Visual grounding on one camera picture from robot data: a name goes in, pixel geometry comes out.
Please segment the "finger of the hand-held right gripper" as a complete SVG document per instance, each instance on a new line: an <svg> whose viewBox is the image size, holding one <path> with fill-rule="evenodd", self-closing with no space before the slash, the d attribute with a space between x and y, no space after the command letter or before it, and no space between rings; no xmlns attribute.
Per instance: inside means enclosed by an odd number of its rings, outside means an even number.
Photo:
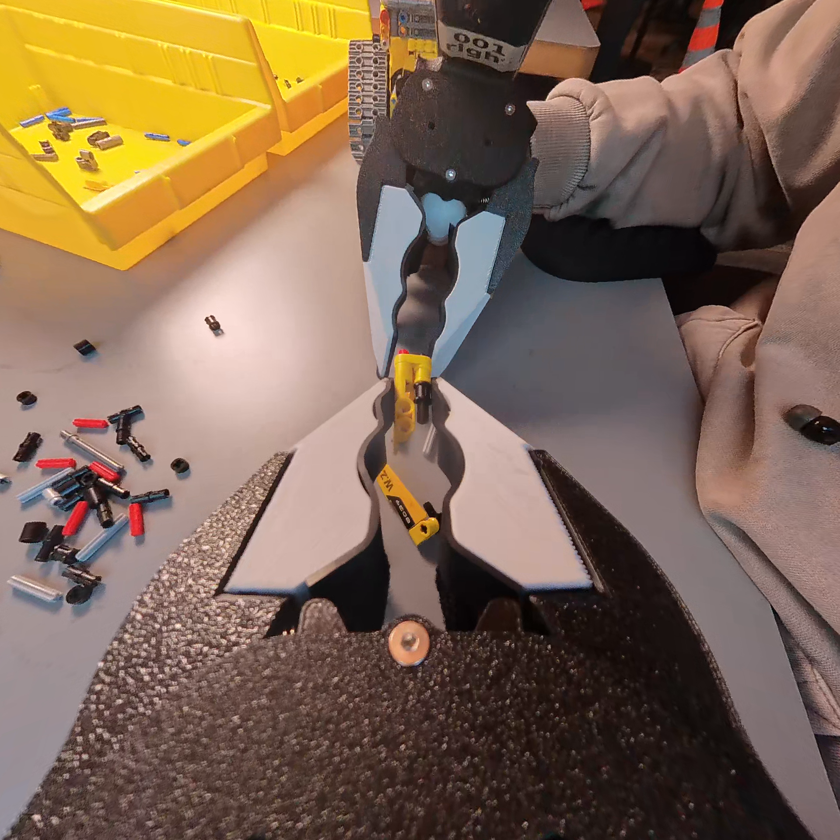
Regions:
<svg viewBox="0 0 840 840"><path fill-rule="evenodd" d="M381 188L370 254L365 259L365 290L371 341L379 375L388 375L395 346L395 318L404 298L404 265L409 249L425 230L424 210L404 187Z"/></svg>
<svg viewBox="0 0 840 840"><path fill-rule="evenodd" d="M462 220L455 229L457 274L444 301L444 328L432 356L432 374L441 375L490 299L505 218L487 211Z"/></svg>

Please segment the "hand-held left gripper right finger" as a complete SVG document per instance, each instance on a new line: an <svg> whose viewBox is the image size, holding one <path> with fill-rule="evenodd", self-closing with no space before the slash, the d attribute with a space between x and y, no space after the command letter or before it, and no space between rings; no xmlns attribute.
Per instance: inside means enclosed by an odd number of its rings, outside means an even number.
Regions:
<svg viewBox="0 0 840 840"><path fill-rule="evenodd" d="M523 592L592 587L529 444L451 384L441 435L455 449L445 503L454 546Z"/></svg>

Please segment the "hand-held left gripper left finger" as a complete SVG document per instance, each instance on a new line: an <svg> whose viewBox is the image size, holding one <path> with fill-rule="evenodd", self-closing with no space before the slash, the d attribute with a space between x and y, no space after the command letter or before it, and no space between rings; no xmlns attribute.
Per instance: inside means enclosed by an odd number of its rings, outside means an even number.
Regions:
<svg viewBox="0 0 840 840"><path fill-rule="evenodd" d="M234 560L224 593L304 596L365 549L378 514L364 452L382 430L380 381L300 440Z"/></svg>

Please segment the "yellow tracked toy robot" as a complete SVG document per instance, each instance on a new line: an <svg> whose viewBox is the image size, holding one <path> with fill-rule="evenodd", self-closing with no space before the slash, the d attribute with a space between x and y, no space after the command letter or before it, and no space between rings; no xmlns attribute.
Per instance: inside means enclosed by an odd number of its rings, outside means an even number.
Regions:
<svg viewBox="0 0 840 840"><path fill-rule="evenodd" d="M372 35L349 46L349 136L353 158L361 163L378 118L390 117L417 63L438 58L433 1L383 1L373 18Z"/></svg>

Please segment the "yellow brick arm piece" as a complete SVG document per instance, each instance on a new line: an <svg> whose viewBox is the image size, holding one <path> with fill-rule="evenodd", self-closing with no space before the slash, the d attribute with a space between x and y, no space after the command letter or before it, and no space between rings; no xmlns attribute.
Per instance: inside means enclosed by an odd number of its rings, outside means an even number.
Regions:
<svg viewBox="0 0 840 840"><path fill-rule="evenodd" d="M399 350L394 359L394 444L405 443L417 424L426 425L432 405L432 360Z"/></svg>

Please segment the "person's right forearm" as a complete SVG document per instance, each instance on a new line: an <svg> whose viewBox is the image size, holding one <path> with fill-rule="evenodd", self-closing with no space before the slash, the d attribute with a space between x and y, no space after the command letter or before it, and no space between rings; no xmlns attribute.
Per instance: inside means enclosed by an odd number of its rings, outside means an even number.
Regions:
<svg viewBox="0 0 840 840"><path fill-rule="evenodd" d="M778 3L663 81L566 80L529 105L533 208L779 244L838 186L838 84L837 1Z"/></svg>

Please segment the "grey desk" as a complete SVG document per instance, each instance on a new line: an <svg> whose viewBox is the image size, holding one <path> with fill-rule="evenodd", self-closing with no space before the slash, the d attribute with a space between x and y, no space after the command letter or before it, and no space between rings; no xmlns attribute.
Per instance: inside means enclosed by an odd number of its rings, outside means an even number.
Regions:
<svg viewBox="0 0 840 840"><path fill-rule="evenodd" d="M167 557L273 454L376 383L342 123L324 130L129 271L2 233L2 833L67 738L99 660ZM820 838L837 805L767 602L697 504L700 399L658 280L576 284L517 257L444 373L548 450L645 546L707 636L759 754ZM55 457L72 417L141 404L168 487L140 544L121 537L87 606L15 593L56 567L18 542L52 521L27 432Z"/></svg>

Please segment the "yellow angled brick piece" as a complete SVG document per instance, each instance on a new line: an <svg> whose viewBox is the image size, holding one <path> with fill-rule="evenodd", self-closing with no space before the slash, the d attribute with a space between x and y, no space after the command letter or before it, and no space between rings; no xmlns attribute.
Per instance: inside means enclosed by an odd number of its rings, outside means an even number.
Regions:
<svg viewBox="0 0 840 840"><path fill-rule="evenodd" d="M434 506L430 502L420 503L393 467L385 464L376 481L416 546L438 533L439 517Z"/></svg>

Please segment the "grey table with wooden edge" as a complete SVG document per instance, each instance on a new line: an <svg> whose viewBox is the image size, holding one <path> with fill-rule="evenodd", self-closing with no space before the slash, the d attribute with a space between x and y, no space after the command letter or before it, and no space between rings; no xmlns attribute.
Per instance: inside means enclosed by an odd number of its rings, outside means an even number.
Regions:
<svg viewBox="0 0 840 840"><path fill-rule="evenodd" d="M520 71L555 79L588 78L600 46L580 1L553 1Z"/></svg>

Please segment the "yellow plastic bin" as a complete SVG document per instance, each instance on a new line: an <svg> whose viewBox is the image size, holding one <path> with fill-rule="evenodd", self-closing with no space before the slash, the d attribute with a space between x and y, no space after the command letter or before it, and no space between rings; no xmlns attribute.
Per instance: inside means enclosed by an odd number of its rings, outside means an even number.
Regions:
<svg viewBox="0 0 840 840"><path fill-rule="evenodd" d="M279 90L281 139L289 154L347 114L349 43L371 36L367 1L179 1L250 20Z"/></svg>
<svg viewBox="0 0 840 840"><path fill-rule="evenodd" d="M2 228L134 265L267 168L277 88L246 17L163 2L2 2ZM12 128L68 107L189 139L131 173L34 161Z"/></svg>

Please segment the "scattered small building pieces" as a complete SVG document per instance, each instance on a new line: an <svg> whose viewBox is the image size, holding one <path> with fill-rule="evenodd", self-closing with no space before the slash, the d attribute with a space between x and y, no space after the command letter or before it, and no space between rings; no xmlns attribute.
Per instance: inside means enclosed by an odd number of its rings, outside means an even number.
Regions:
<svg viewBox="0 0 840 840"><path fill-rule="evenodd" d="M98 604L233 489L236 319L2 331L2 620Z"/></svg>

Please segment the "person's beige sweatshirt torso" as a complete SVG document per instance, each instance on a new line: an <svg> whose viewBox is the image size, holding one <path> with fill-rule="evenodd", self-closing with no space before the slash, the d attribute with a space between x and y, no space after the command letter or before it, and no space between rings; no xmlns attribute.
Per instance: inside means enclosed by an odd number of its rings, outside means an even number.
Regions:
<svg viewBox="0 0 840 840"><path fill-rule="evenodd" d="M696 487L709 524L777 612L815 734L838 736L839 459L786 414L838 419L839 199L777 282L677 323L705 407Z"/></svg>

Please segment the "orange traffic cone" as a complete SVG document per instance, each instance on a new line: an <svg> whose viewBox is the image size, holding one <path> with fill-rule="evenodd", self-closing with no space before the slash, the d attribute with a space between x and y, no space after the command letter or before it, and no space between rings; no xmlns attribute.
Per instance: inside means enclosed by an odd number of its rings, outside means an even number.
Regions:
<svg viewBox="0 0 840 840"><path fill-rule="evenodd" d="M712 55L717 48L723 1L703 1L679 72Z"/></svg>

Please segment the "small pieces inside bin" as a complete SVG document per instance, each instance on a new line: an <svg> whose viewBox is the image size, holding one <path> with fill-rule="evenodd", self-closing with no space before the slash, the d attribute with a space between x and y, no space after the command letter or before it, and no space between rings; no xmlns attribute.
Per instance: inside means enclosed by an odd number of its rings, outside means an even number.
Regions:
<svg viewBox="0 0 840 840"><path fill-rule="evenodd" d="M68 107L42 112L18 121L13 136L24 145L36 162L75 163L84 172L97 172L102 165L97 154L124 150L129 172L163 160L166 153L184 149L189 139L168 133L120 127L103 117L77 115Z"/></svg>

